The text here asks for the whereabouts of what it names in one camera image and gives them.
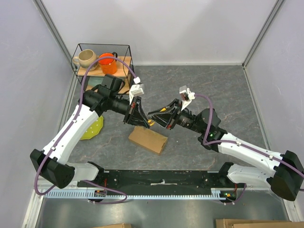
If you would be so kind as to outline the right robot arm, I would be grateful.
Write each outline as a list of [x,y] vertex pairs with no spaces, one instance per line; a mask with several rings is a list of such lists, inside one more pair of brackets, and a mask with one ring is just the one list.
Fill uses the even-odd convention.
[[226,162],[218,174],[218,183],[228,187],[232,183],[270,188],[277,196],[295,201],[304,181],[304,167],[297,154],[263,149],[245,142],[219,127],[221,120],[214,108],[206,108],[199,114],[182,108],[181,100],[149,112],[148,117],[171,130],[176,125],[200,133],[198,141],[207,150],[236,157],[250,166]]

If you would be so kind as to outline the yellow utility knife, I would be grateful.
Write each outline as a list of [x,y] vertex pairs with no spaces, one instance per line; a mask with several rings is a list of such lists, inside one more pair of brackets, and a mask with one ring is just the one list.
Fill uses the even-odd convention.
[[163,112],[166,111],[166,108],[160,108],[155,111],[151,111],[148,113],[148,118],[155,121],[157,124],[159,124],[162,127],[166,127],[167,120],[164,118]]

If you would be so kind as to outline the brown cardboard express box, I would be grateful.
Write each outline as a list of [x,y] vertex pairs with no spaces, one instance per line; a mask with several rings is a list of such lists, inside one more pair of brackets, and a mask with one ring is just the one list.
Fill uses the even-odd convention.
[[162,153],[168,141],[168,137],[141,126],[136,126],[129,135],[128,139],[132,143],[157,155]]

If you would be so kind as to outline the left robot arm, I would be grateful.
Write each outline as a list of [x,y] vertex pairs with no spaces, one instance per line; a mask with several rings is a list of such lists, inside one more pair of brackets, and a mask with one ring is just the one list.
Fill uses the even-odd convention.
[[134,126],[150,128],[141,106],[144,85],[139,77],[129,91],[129,98],[119,97],[122,79],[106,75],[101,84],[80,96],[70,119],[59,133],[41,151],[34,149],[30,159],[37,172],[54,186],[63,189],[72,181],[88,180],[94,187],[104,182],[104,175],[92,164],[68,164],[74,147],[93,122],[106,111],[111,110],[124,116],[123,122]]

